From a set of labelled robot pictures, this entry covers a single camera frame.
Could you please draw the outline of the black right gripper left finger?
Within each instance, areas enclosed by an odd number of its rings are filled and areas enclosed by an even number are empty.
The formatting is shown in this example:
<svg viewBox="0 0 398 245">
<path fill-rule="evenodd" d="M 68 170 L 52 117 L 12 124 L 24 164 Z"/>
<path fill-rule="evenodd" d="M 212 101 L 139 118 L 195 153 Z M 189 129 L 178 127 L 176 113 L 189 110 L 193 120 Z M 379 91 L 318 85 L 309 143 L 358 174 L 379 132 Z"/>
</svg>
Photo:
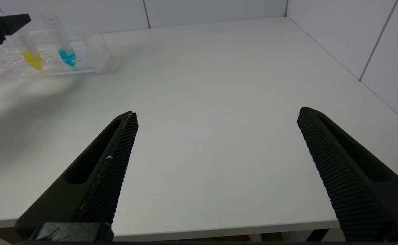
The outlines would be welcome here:
<svg viewBox="0 0 398 245">
<path fill-rule="evenodd" d="M 137 114 L 117 116 L 16 221 L 28 238 L 42 224 L 113 223 L 138 132 Z"/>
</svg>

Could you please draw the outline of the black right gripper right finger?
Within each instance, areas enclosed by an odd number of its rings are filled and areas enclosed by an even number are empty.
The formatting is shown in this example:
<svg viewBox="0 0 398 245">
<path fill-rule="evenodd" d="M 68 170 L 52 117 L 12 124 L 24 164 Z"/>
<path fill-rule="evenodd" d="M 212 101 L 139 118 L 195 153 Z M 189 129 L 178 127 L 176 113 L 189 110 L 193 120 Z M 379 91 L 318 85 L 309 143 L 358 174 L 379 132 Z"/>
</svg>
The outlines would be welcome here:
<svg viewBox="0 0 398 245">
<path fill-rule="evenodd" d="M 346 240 L 398 240 L 398 175 L 320 111 L 297 119 Z"/>
</svg>

